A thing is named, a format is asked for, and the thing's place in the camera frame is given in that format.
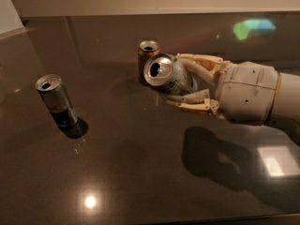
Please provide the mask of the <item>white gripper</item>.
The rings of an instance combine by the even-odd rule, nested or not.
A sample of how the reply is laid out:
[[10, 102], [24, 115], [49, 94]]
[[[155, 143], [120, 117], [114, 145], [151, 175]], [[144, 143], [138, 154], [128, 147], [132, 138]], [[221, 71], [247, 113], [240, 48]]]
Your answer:
[[251, 62], [236, 65], [206, 54], [178, 53], [176, 58], [189, 72], [211, 85], [219, 79], [217, 100], [210, 98], [208, 89], [203, 89], [183, 96], [167, 95], [167, 104], [191, 113], [222, 113], [236, 124], [260, 126], [266, 121], [278, 84], [278, 72], [273, 67]]

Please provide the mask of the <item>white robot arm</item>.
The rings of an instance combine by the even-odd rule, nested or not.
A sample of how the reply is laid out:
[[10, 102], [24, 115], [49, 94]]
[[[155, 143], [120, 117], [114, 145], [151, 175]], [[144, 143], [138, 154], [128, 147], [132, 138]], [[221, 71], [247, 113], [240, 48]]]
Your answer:
[[179, 53], [179, 62], [217, 89], [184, 96], [167, 95], [166, 103], [192, 113], [211, 113], [234, 124], [268, 126], [300, 143], [300, 77], [252, 62], [235, 64], [212, 55]]

